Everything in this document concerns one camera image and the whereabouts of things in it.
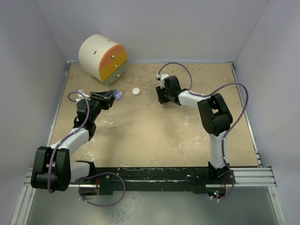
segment white enclosure wall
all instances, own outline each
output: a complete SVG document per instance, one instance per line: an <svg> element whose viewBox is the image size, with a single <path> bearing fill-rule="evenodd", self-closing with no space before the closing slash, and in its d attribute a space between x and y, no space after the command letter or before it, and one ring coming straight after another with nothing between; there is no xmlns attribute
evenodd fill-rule
<svg viewBox="0 0 300 225"><path fill-rule="evenodd" d="M129 61L236 60L269 0L38 0L68 60L102 34Z"/></svg>
<svg viewBox="0 0 300 225"><path fill-rule="evenodd" d="M300 221L300 1L271 0L236 63L264 166L271 165L289 224Z"/></svg>
<svg viewBox="0 0 300 225"><path fill-rule="evenodd" d="M0 224L45 145L67 62L35 0L0 0Z"/></svg>

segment white disc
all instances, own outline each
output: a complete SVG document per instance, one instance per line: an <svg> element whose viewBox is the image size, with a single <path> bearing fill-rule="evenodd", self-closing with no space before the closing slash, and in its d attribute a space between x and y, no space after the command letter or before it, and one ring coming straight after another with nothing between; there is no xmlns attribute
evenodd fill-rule
<svg viewBox="0 0 300 225"><path fill-rule="evenodd" d="M134 95L139 95L139 94L141 93L141 90L140 90L139 88L133 88L133 89L132 89L132 93L133 93Z"/></svg>

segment wooden work surface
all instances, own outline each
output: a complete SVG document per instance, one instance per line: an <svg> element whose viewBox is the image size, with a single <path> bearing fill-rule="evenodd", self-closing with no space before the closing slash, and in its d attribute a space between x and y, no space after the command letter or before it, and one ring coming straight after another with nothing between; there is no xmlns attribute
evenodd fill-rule
<svg viewBox="0 0 300 225"><path fill-rule="evenodd" d="M158 102L156 73L162 65L129 64L122 77L109 87L87 74L80 65L72 65L51 143L63 138L73 127L76 104L68 100L68 93L80 89L86 94L119 89L123 92L122 99L99 114L94 137L73 154L71 162L94 161L97 167L207 166L210 140L198 110ZM234 82L229 64L185 65L192 73L195 92L209 94L225 83ZM162 72L176 75L181 88L189 87L188 74L178 65L169 65ZM141 90L139 96L132 94L136 87ZM236 87L226 87L219 93L236 120L242 110ZM245 117L228 136L228 157L232 166L258 165Z"/></svg>

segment purple cable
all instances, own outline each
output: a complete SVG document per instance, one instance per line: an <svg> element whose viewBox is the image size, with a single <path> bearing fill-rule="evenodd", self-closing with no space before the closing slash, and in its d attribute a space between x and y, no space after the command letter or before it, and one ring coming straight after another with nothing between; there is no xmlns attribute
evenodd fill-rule
<svg viewBox="0 0 300 225"><path fill-rule="evenodd" d="M213 198L214 200L217 200L217 201L221 201L221 200L224 200L225 198L227 198L231 192L233 191L233 186L234 186L234 183L235 183L235 176L234 176L234 173L233 171L230 169L229 165L227 164L226 160L224 159L225 158L225 151L224 151L224 138L227 137L228 133L235 127L235 125L237 125L237 123L240 121L240 119L242 118L243 114L245 113L246 111L246 107L248 105L248 101L249 101L249 93L248 93L248 90L246 88L246 86L242 83L238 83L238 82L232 82L232 83L227 83L227 84L224 84L223 86L215 89L212 93L210 93L209 95L201 95L201 94L197 94L197 93L193 93L191 92L191 89L192 89L192 86L193 86L193 79L192 79L192 76L191 76L191 73L189 72L189 70L184 66L182 65L181 63L177 63L177 62L169 62L169 63L166 63L165 65L163 65L163 67L161 67L161 69L159 70L158 72L158 75L160 74L160 72L162 71L162 69L169 65L169 64L177 64L177 65L180 65L182 66L183 68L185 68L185 70L187 71L188 75L189 75L189 78L190 78L190 81L191 81L191 85L190 87L188 88L188 91L191 95L194 95L194 96L200 96L200 97L211 97L213 94L215 94L216 92L218 92L219 90L223 89L224 87L227 87L229 85L239 85L241 87L243 87L243 89L245 90L245 93L246 93L246 101L245 101L245 104L244 104L244 107L243 107L243 110L242 112L240 113L239 117L237 118L237 120L235 121L235 123L229 128L229 130L226 131L226 133L224 134L223 138L222 138L222 141L221 141L221 150L222 150L222 158L223 158L223 161L227 167L227 169L230 171L231 175L232 175L232 186L230 188L230 190L228 191L228 193L223 196L222 198L220 199L216 199L216 198Z"/></svg>
<svg viewBox="0 0 300 225"><path fill-rule="evenodd" d="M158 75L160 75L160 72L163 70L163 68L165 68L167 65L170 65L170 64L176 64L176 65L179 65L179 66L183 67L183 68L187 71L187 73L188 73L188 75L189 75L189 79L190 79L190 81L191 81L191 85L189 86L188 90L191 90L191 88L192 88L192 86L193 86L192 75L191 75L190 71L188 70L188 68L186 68L186 67L185 67L183 64L181 64L181 63L178 63L178 62L168 62L168 63L164 64L163 67L161 67L161 69L159 70Z"/></svg>
<svg viewBox="0 0 300 225"><path fill-rule="evenodd" d="M94 206L98 206L98 207L111 207L111 206L114 206L114 205L118 204L120 201L122 201L122 199L124 198L125 193L126 193L126 186L125 186L124 180L123 180L118 174L115 174L115 173L113 173L113 172L103 172L103 173L99 173L99 174L94 175L94 176L81 178L81 180L89 180L89 179L93 179L93 178L95 178L95 177L100 177L100 176L108 175L108 174L115 175L115 176L117 176L117 177L122 181L122 184L123 184L123 188L124 188L124 189L123 189L122 196L121 196L121 198L120 198L118 201L116 201L116 202L114 202L114 203L111 203L111 204L107 204L107 205L96 204L96 203L90 202L90 201L88 201L88 200L85 200L84 197L83 197L83 196L81 195L81 193L80 193L81 188L79 188L78 193L79 193L80 199L83 200L83 201L85 201L85 202L88 203L88 204L91 204L91 205L94 205Z"/></svg>
<svg viewBox="0 0 300 225"><path fill-rule="evenodd" d="M86 114L86 117L85 117L85 120L84 122L82 123L82 125L74 132L74 133L70 133L68 134L67 136L65 136L63 139L61 139L61 141L55 146L53 152L52 152L52 155L51 155L51 158L50 158L50 162L49 162L49 169L48 169L48 183L47 183L47 189L48 189L48 192L51 194L53 193L54 191L51 190L51 172L52 172L52 163L53 163L53 160L54 160L54 156L55 156L55 153L56 151L58 150L58 148L61 146L61 144L64 143L64 141L66 141L69 137L71 137L72 135L76 134L81 128L83 128L83 126L85 125L85 123L88 121L88 118L89 118L89 114L90 114L90 107L89 107L89 101L87 100L87 98L84 96L84 94L78 92L78 91L72 91L71 93L68 94L68 99L72 102L76 102L74 100L72 100L70 98L70 95L71 94L79 94L83 97L83 99L85 100L86 102L86 105L87 105L87 114Z"/></svg>

